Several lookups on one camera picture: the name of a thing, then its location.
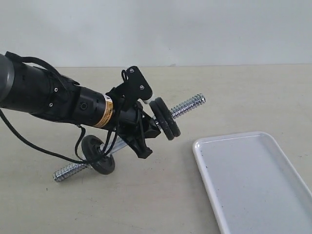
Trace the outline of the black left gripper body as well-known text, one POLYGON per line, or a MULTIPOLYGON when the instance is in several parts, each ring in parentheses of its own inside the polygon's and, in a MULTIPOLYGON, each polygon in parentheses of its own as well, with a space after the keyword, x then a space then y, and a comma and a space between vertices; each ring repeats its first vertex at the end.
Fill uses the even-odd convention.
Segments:
POLYGON ((125 100, 109 101, 109 137, 112 133, 121 139, 145 139, 148 130, 149 116, 144 112, 142 103, 134 102, 126 111, 125 100))

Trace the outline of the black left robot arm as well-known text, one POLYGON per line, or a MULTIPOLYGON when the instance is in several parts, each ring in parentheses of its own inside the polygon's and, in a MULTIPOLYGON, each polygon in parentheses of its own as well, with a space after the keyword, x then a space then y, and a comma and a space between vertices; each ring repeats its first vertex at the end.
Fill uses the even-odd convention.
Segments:
POLYGON ((116 132, 139 158, 151 150, 146 139, 161 131, 141 105, 152 89, 136 66, 122 71, 122 83, 107 93, 81 86, 36 57, 7 52, 0 57, 0 106, 50 122, 116 132))

